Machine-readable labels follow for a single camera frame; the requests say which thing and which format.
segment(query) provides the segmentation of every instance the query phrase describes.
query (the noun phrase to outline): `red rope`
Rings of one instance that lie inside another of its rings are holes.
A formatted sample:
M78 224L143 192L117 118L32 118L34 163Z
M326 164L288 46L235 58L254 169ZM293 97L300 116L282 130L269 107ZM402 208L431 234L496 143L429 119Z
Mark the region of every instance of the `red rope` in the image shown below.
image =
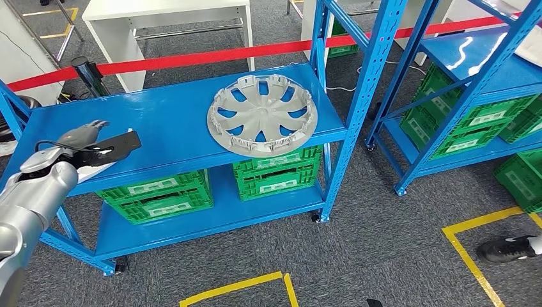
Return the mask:
M478 19L463 20L456 22L446 22L444 24L432 24L428 27L426 34L448 33L464 29L478 28L501 24L502 21L496 17L483 17ZM406 38L412 34L413 28L397 30L395 38ZM355 44L351 36L335 36L328 38L326 47L341 47ZM103 75L121 74L125 72L136 72L140 70L155 70L172 67L182 67L190 65L199 65L207 63L216 63L221 61L231 61L235 59L244 59L259 56L272 56L275 54L300 52L311 49L311 41L304 40L299 42L271 43L255 47L243 47L235 49L225 49L219 51L200 52L192 54L181 54L177 56L166 56L163 58L142 59L137 61L127 61L119 63L99 64L98 68ZM60 70L49 72L47 74L37 75L28 79L15 81L8 84L12 91L22 91L29 88L35 88L46 84L61 82L77 78L77 73L72 67L62 68Z

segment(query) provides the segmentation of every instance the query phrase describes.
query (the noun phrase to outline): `crate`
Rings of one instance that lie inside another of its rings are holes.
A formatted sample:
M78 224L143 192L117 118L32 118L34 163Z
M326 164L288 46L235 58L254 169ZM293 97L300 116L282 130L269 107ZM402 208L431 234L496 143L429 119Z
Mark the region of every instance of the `crate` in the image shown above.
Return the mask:
M253 177L273 171L314 164L320 161L323 146L311 146L294 150L286 155L270 158L257 158L233 163L235 178Z
M542 150L514 155L494 175L525 212L542 212Z
M347 35L348 33L343 28L343 26L335 21L333 22L333 28L331 29L331 36L341 36L341 35ZM342 47L333 47L329 49L329 52L327 54L328 58L336 58L338 56L346 56L349 54L356 54L359 50L358 45L351 45L351 46L342 46Z
M435 130L432 130L434 126L428 125L428 121L423 120L423 116L428 114L424 110L424 108L411 109L410 117L405 117L400 125L403 132L410 138L418 150L423 150L435 132ZM482 147L497 136L506 125L507 123L504 122L472 131L450 134L433 153L431 159L438 159L446 155Z
M209 209L213 207L213 200L209 189L202 187L128 203L109 203L109 205L132 224L141 224L178 214Z
M175 181L177 184L163 186L164 182L172 183L174 180L177 180ZM141 185L147 185L149 188L152 187L150 185L152 183L160 188L150 188L151 191L131 194L134 191L131 188ZM132 224L147 223L213 207L206 170L103 190L97 194Z
M137 184L113 187L112 189L97 191L96 194L110 204L127 203L203 185L206 177L206 170L191 171Z
M439 89L452 84L452 79L448 78L441 69L434 64L431 65L427 76L416 92L416 100L432 94ZM442 123L446 115L457 103L463 93L461 88L455 88L417 107L425 108L434 118L436 125ZM531 95L522 98L514 98L502 102L486 104L471 108L468 113L454 127L453 133L464 133L470 130L476 130L481 127L487 127L502 122L511 122L513 118L521 113L527 106L535 100L537 95Z
M542 97L531 103L527 109L516 116L499 134L508 143L529 136L542 129Z
M433 153L431 160L483 147L492 141L504 127L506 127L506 123L500 123L464 132L463 134L450 135L444 139L444 142Z
M305 164L281 171L253 177L239 178L237 187L241 200L252 200L268 195L292 191L314 185L318 176L320 162Z

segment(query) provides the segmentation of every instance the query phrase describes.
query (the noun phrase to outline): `black sneaker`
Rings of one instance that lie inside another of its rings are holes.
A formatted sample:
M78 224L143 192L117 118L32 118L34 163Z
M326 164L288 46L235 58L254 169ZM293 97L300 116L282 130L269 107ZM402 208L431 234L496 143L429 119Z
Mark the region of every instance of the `black sneaker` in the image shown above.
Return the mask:
M480 259L495 264L533 258L537 255L531 248L529 240L527 240L527 238L531 237L534 236L524 235L523 237L485 242L478 246L476 254Z

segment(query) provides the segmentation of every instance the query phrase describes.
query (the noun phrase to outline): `wheel cover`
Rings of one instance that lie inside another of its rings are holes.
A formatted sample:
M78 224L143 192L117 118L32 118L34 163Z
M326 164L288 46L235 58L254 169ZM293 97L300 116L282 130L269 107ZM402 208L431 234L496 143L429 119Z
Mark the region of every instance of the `wheel cover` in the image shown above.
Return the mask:
M309 91L283 75L248 75L218 91L207 127L225 149L248 157L273 157L303 145L318 113Z

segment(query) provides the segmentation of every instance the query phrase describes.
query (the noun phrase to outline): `stanchion post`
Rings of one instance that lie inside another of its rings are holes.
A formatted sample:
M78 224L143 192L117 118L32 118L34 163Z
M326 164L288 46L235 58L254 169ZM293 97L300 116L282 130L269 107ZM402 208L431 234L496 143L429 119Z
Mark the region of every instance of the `stanchion post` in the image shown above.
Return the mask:
M96 67L96 63L89 62L84 56L79 56L72 60L72 66L94 97L110 95L102 82L104 76Z

